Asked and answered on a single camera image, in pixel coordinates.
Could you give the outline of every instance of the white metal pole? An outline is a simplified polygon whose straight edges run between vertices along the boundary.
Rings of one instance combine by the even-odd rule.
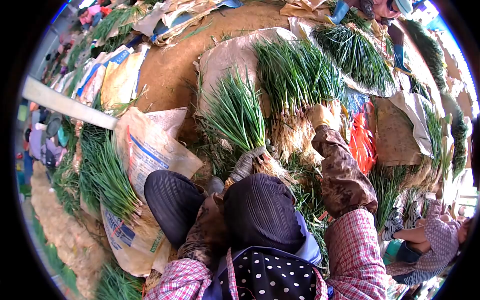
[[[61,114],[106,129],[114,130],[118,122],[117,118],[64,96],[30,75],[27,76],[25,81],[22,96],[27,100]]]

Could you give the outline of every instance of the yellow glove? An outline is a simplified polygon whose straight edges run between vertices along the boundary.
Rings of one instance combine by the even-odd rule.
[[[337,131],[340,128],[340,120],[336,120],[328,108],[321,104],[315,104],[309,119],[312,122],[313,129],[317,129],[320,125],[327,125]]]

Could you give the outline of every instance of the polka dot apron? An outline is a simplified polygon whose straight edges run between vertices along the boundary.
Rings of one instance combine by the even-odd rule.
[[[320,300],[333,290],[320,279],[319,270],[309,262],[271,248],[250,247],[218,276],[223,300]]]

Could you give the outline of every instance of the rubber boot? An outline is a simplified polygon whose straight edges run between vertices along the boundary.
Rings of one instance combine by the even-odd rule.
[[[220,178],[212,177],[210,178],[210,181],[207,184],[207,193],[209,196],[215,192],[220,194],[222,193],[224,187],[225,187],[225,184]]]
[[[345,17],[350,7],[344,1],[340,0],[337,2],[335,10],[333,11],[332,16],[325,15],[325,21],[331,23],[332,25],[338,25],[340,21]]]
[[[395,57],[395,71],[400,71],[407,75],[412,75],[412,71],[405,68],[403,64],[403,46],[393,45],[394,57]]]

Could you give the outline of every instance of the checkered shirt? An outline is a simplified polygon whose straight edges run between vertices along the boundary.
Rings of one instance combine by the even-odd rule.
[[[212,283],[212,276],[213,273],[199,261],[190,258],[173,261],[165,267],[160,282],[144,300],[200,300]]]
[[[356,209],[332,224],[325,235],[329,249],[330,278],[324,281],[317,268],[315,300],[327,300],[327,286],[334,289],[334,300],[385,299],[385,266],[380,257],[373,216]],[[227,253],[229,290],[238,299],[231,249]],[[188,258],[167,265],[160,283],[148,292],[145,300],[200,300],[212,282],[207,267]]]

